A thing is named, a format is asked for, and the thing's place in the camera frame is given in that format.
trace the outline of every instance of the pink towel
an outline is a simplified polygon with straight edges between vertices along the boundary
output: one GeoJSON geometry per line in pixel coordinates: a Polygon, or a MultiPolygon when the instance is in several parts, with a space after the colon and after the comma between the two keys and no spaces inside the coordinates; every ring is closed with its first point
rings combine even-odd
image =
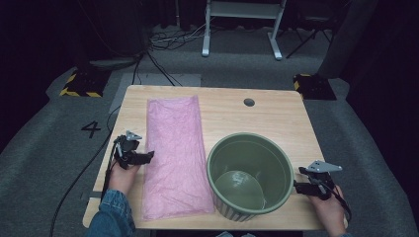
{"type": "Polygon", "coordinates": [[[213,212],[198,97],[148,101],[142,219],[213,212]]]}

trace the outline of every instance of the green bucket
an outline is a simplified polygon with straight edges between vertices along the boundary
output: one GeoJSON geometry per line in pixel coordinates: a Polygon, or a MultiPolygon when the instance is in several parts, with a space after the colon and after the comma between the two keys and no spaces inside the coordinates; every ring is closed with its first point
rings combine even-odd
{"type": "Polygon", "coordinates": [[[235,133],[219,141],[209,154],[207,175],[216,208],[234,221],[278,209],[293,189],[287,155],[254,133],[235,133]]]}

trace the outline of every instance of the denim sleeve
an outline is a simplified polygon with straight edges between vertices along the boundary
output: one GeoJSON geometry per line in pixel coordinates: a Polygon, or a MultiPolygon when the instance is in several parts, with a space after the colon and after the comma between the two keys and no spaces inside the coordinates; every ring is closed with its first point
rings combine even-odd
{"type": "Polygon", "coordinates": [[[135,225],[126,196],[119,191],[107,190],[86,236],[132,236],[134,232],[135,225]]]}

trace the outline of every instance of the number 4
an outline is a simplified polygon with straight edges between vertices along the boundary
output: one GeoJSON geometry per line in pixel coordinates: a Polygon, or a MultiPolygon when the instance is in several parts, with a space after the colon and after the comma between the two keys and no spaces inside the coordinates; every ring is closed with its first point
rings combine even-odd
{"type": "Polygon", "coordinates": [[[100,130],[100,128],[96,128],[97,126],[98,126],[98,123],[96,121],[92,121],[89,124],[83,126],[81,128],[81,130],[88,130],[88,131],[90,131],[89,138],[92,138],[93,137],[93,134],[95,133],[95,131],[100,130]]]}

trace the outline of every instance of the person's left hand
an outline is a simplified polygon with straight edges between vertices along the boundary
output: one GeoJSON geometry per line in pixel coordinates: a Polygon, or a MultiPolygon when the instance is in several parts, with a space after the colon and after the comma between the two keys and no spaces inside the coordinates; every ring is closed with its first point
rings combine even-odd
{"type": "Polygon", "coordinates": [[[113,161],[114,167],[111,172],[111,179],[109,180],[109,189],[117,190],[123,193],[125,196],[129,193],[132,188],[132,184],[135,180],[135,174],[139,170],[139,165],[128,166],[127,169],[123,169],[116,160],[113,161]]]}

